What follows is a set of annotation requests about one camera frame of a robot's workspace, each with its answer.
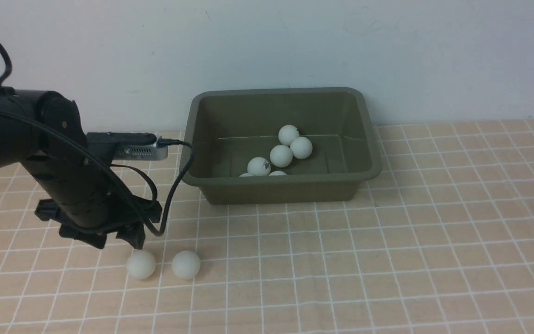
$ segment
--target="white wall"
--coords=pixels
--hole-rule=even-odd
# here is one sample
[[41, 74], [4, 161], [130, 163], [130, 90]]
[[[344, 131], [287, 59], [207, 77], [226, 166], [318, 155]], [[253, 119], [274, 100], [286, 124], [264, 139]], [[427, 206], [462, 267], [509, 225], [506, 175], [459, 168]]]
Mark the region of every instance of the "white wall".
[[8, 84], [76, 99], [87, 130], [183, 128], [202, 91], [335, 85], [379, 123], [534, 117], [529, 0], [0, 0], [0, 41]]

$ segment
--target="white grid line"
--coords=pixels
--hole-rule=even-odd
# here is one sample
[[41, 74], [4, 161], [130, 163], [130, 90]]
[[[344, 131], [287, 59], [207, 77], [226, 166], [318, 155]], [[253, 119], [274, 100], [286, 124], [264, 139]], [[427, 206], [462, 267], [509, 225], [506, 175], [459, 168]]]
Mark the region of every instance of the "white grid line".
[[[199, 205], [197, 206], [197, 238], [195, 239], [195, 252], [199, 252], [199, 229], [201, 224], [201, 192], [199, 192]], [[191, 308], [189, 309], [189, 329], [187, 332], [191, 334], [193, 329], [193, 302], [195, 298], [195, 285], [197, 284], [195, 277], [191, 283]]]
[[[290, 232], [290, 215], [288, 214], [288, 204], [286, 204], [286, 229], [287, 229], [287, 232]], [[302, 332], [302, 319], [300, 317], [300, 308], [299, 308], [299, 302], [298, 302], [298, 288], [296, 286], [296, 281], [297, 281], [296, 268], [295, 268], [295, 265], [294, 265], [294, 255], [293, 255], [293, 252], [292, 252], [292, 250], [293, 250], [293, 248], [292, 248], [292, 238], [290, 236], [288, 236], [288, 245], [290, 247], [290, 264], [292, 266], [292, 279], [294, 280], [294, 299], [296, 301], [296, 316], [298, 317], [298, 332], [301, 333]]]
[[257, 223], [257, 258], [259, 262], [259, 295], [261, 296], [261, 332], [265, 332], [265, 301], [263, 300], [263, 264], [261, 263], [261, 225], [259, 224], [259, 206], [255, 206]]
[[329, 292], [329, 302], [331, 303], [331, 315], [333, 316], [333, 328], [337, 331], [337, 317], [335, 317], [335, 307], [333, 306], [333, 294], [331, 293], [331, 282], [329, 281], [329, 268], [327, 268], [327, 260], [324, 256], [323, 234], [320, 230], [320, 221], [318, 220], [318, 212], [316, 210], [316, 203], [314, 205], [314, 216], [316, 218], [316, 228], [318, 230], [318, 241], [320, 242], [320, 251], [322, 253], [322, 260], [324, 266], [324, 276], [327, 281], [327, 291]]
[[[343, 203], [344, 209], [347, 208], [345, 202]], [[347, 224], [348, 231], [350, 231], [350, 240], [351, 247], [354, 252], [354, 260], [356, 261], [356, 267], [358, 267], [358, 274], [360, 274], [360, 284], [362, 284], [362, 292], [364, 292], [364, 299], [366, 303], [366, 310], [368, 311], [368, 317], [370, 319], [370, 328], [374, 327], [374, 317], [372, 315], [372, 309], [370, 308], [370, 302], [368, 298], [368, 292], [366, 290], [366, 285], [364, 283], [364, 275], [362, 274], [362, 267], [360, 266], [360, 261], [358, 260], [358, 252], [356, 249], [356, 241], [354, 240], [354, 233], [351, 232], [350, 219], [347, 216], [347, 211], [345, 211], [345, 223]]]

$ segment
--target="black cable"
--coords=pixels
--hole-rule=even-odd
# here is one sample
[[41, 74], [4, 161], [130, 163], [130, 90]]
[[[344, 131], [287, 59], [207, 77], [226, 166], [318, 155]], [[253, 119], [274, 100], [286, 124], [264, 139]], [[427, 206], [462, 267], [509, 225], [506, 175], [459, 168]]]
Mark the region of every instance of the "black cable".
[[1, 89], [1, 85], [9, 77], [9, 75], [11, 74], [11, 70], [12, 70], [11, 59], [6, 49], [1, 43], [0, 43], [0, 55], [4, 59], [4, 63], [6, 63], [6, 69], [4, 70], [4, 74], [0, 76], [0, 89]]
[[[158, 141], [158, 145], [161, 145], [162, 142], [163, 142], [163, 140], [159, 140]], [[172, 197], [174, 196], [174, 192], [176, 191], [176, 187], [178, 186], [178, 184], [180, 184], [180, 181], [183, 179], [184, 174], [186, 174], [187, 171], [189, 170], [189, 168], [191, 168], [191, 165], [193, 164], [193, 160], [195, 160], [195, 149], [193, 148], [193, 146], [189, 142], [182, 141], [182, 140], [175, 140], [175, 139], [167, 139], [164, 142], [165, 143], [166, 142], [170, 142], [170, 144], [168, 144], [168, 145], [187, 146], [191, 150], [191, 152], [189, 154], [189, 158], [187, 159], [187, 163], [185, 163], [185, 165], [180, 169], [180, 172], [176, 176], [176, 179], [174, 179], [174, 183], [172, 183], [172, 187], [170, 187], [170, 191], [168, 193], [168, 197], [166, 197], [166, 203], [164, 205], [164, 211], [162, 212], [162, 220], [160, 221], [160, 224], [159, 224], [159, 233], [160, 233], [160, 235], [164, 234], [164, 231], [166, 229], [166, 224], [168, 222], [168, 209], [169, 209], [170, 203], [172, 202]]]
[[133, 166], [127, 166], [127, 165], [117, 165], [117, 164], [112, 164], [110, 165], [111, 167], [121, 167], [121, 168], [128, 168], [128, 169], [131, 169], [132, 171], [136, 172], [137, 174], [139, 174], [139, 176], [144, 179], [144, 181], [147, 183], [148, 187], [150, 188], [151, 192], [152, 192], [152, 203], [150, 204], [150, 207], [148, 207], [148, 209], [150, 209], [153, 205], [154, 205], [154, 202], [158, 199], [158, 188], [155, 186], [154, 184], [154, 181], [152, 181], [152, 179], [146, 174], [146, 173], [143, 173], [140, 169], [137, 169]]

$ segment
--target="black wire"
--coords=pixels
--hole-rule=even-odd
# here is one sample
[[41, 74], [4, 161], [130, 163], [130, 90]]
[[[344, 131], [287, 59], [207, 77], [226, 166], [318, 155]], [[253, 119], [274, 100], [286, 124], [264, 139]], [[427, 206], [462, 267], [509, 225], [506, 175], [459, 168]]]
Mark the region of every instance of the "black wire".
[[0, 55], [4, 59], [4, 63], [6, 63], [6, 69], [4, 70], [4, 74], [0, 76], [0, 89], [1, 89], [1, 85], [9, 77], [9, 75], [11, 74], [11, 70], [12, 70], [11, 59], [9, 58], [9, 55], [6, 49], [1, 43], [0, 43]]
[[184, 174], [186, 174], [189, 168], [191, 168], [191, 164], [193, 164], [193, 160], [195, 160], [195, 149], [189, 142], [182, 141], [182, 140], [174, 140], [174, 143], [177, 145], [187, 146], [191, 150], [191, 152], [189, 154], [189, 158], [187, 159], [187, 163], [185, 163], [185, 165], [180, 169], [180, 172], [176, 176], [176, 179], [174, 179], [174, 183], [172, 183], [172, 187], [170, 187], [170, 192], [168, 193], [168, 197], [166, 197], [164, 211], [162, 212], [162, 220], [159, 224], [160, 235], [163, 235], [164, 231], [166, 230], [166, 224], [168, 221], [168, 209], [169, 209], [170, 203], [172, 202], [172, 197], [174, 196], [176, 187], [178, 186], [178, 184], [180, 184], [180, 181], [183, 179]]

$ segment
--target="cable connector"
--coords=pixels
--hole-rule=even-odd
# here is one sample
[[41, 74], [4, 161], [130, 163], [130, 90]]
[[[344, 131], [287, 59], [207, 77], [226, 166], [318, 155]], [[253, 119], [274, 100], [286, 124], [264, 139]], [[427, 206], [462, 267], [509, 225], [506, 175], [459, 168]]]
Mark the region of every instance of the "cable connector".
[[178, 139], [165, 139], [160, 138], [158, 139], [158, 142], [156, 143], [157, 148], [165, 148], [166, 146], [172, 146], [172, 145], [182, 145], [183, 142]]

